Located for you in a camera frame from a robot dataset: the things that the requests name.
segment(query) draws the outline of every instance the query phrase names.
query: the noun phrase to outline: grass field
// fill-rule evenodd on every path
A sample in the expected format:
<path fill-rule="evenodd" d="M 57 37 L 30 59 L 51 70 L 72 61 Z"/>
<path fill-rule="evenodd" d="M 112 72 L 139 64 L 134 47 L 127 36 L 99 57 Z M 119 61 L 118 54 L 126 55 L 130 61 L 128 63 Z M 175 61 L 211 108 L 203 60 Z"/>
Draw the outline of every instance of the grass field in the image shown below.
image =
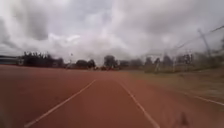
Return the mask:
<path fill-rule="evenodd" d="M 224 68 L 171 74 L 135 72 L 135 75 L 168 89 L 224 101 Z"/>

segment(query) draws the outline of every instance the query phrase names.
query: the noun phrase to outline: white lane line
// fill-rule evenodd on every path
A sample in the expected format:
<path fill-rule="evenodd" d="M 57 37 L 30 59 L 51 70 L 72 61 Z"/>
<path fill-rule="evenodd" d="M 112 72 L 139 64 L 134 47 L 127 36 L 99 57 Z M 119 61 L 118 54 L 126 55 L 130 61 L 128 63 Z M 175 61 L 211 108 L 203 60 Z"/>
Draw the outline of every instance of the white lane line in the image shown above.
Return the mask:
<path fill-rule="evenodd" d="M 181 91 L 175 91 L 175 92 L 180 93 L 180 94 L 184 94 L 184 95 L 186 95 L 188 97 L 192 97 L 192 98 L 195 98 L 195 99 L 199 99 L 199 100 L 203 100 L 203 101 L 206 101 L 206 102 L 210 102 L 210 103 L 214 103 L 214 104 L 217 104 L 217 105 L 224 106 L 224 103 L 221 103 L 221 102 L 218 102 L 218 101 L 214 101 L 214 100 L 210 100 L 210 99 L 206 99 L 206 98 L 203 98 L 203 97 L 200 97 L 200 96 L 196 96 L 196 95 L 194 95 L 192 93 L 186 93 L 186 92 L 181 92 Z"/>
<path fill-rule="evenodd" d="M 24 128 L 29 128 L 32 125 L 34 125 L 35 123 L 39 122 L 41 119 L 45 118 L 46 116 L 48 116 L 49 114 L 51 114 L 52 112 L 54 112 L 55 110 L 57 110 L 59 107 L 61 107 L 62 105 L 64 105 L 65 103 L 67 103 L 68 101 L 70 101 L 71 99 L 73 99 L 74 97 L 76 97 L 77 95 L 79 95 L 80 93 L 82 93 L 83 91 L 85 91 L 87 88 L 89 88 L 94 82 L 96 82 L 96 80 L 93 80 L 91 83 L 89 83 L 86 87 L 84 87 L 83 89 L 81 89 L 79 92 L 73 94 L 71 97 L 69 97 L 68 99 L 66 99 L 65 101 L 61 102 L 60 104 L 56 105 L 55 107 L 51 108 L 50 110 L 48 110 L 46 113 L 44 113 L 43 115 L 37 117 L 36 119 L 34 119 L 33 121 L 27 123 L 24 125 Z"/>
<path fill-rule="evenodd" d="M 134 97 L 134 95 L 125 87 L 124 84 L 116 81 L 118 84 L 121 85 L 121 87 L 129 94 L 129 96 L 132 98 L 132 100 L 135 102 L 135 104 L 142 110 L 145 117 L 148 119 L 150 123 L 152 123 L 154 128 L 160 128 L 159 124 L 152 118 L 152 116 L 149 115 L 149 113 L 144 109 L 144 107 L 138 102 L 138 100 Z"/>

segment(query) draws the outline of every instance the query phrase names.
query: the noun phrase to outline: track surface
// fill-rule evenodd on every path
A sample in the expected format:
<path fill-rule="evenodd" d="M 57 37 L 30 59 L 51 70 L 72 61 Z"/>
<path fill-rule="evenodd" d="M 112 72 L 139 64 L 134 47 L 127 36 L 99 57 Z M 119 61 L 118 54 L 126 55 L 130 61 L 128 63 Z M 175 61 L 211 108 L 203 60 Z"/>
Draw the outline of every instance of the track surface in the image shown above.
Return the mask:
<path fill-rule="evenodd" d="M 124 72 L 0 66 L 0 127 L 224 128 L 224 106 Z"/>

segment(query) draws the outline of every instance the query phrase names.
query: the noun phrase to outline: sky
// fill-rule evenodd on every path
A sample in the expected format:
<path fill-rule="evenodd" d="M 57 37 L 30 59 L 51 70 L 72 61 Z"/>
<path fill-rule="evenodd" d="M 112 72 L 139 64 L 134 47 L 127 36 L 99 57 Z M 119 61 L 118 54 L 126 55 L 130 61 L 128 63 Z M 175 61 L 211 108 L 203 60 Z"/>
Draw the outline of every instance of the sky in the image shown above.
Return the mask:
<path fill-rule="evenodd" d="M 76 61 L 164 54 L 224 25 L 223 0 L 0 0 L 0 54 Z M 211 47 L 224 32 L 209 37 Z M 203 50 L 197 41 L 184 50 Z"/>

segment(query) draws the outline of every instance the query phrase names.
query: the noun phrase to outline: distant building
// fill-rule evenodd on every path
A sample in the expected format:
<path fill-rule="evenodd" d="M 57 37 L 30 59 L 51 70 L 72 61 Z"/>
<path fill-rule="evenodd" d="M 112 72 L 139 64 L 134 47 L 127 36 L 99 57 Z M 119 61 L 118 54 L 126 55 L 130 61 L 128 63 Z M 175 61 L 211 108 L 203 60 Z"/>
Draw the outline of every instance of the distant building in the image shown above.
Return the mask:
<path fill-rule="evenodd" d="M 0 64 L 16 65 L 17 63 L 18 63 L 17 57 L 0 55 Z"/>

